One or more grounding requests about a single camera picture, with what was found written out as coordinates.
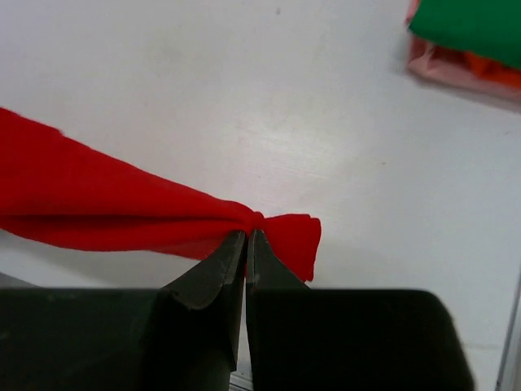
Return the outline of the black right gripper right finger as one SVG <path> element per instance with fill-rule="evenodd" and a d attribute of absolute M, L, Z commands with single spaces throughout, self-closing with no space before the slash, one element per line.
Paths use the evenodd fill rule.
<path fill-rule="evenodd" d="M 442 301 L 415 289 L 313 289 L 249 239 L 247 337 L 256 390 L 472 390 Z"/>

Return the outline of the red t-shirt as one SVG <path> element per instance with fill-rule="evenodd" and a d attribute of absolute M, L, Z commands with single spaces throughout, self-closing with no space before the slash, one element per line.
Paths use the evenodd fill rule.
<path fill-rule="evenodd" d="M 232 231 L 263 231 L 300 280 L 313 279 L 322 227 L 308 214 L 265 217 L 143 171 L 59 130 L 1 112 L 1 228 L 84 251 L 154 251 L 201 260 Z"/>

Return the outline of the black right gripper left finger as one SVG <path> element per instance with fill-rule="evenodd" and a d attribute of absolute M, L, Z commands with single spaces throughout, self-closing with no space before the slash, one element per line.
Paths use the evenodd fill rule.
<path fill-rule="evenodd" d="M 245 256 L 234 232 L 162 288 L 4 287 L 2 389 L 228 389 Z"/>

